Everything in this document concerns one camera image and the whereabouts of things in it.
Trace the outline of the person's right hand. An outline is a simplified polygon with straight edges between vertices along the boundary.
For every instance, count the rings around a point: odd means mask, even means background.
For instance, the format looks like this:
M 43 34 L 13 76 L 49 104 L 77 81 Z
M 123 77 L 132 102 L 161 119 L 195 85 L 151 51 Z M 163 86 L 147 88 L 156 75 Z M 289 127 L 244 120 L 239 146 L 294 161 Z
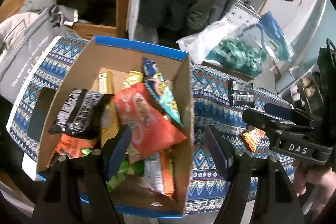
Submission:
M 293 187 L 297 196 L 306 192 L 307 183 L 321 186 L 321 190 L 311 206 L 313 215 L 316 218 L 323 211 L 335 191 L 335 172 L 331 168 L 323 166 L 303 170 L 299 160 L 295 160 L 293 166 L 296 168 Z

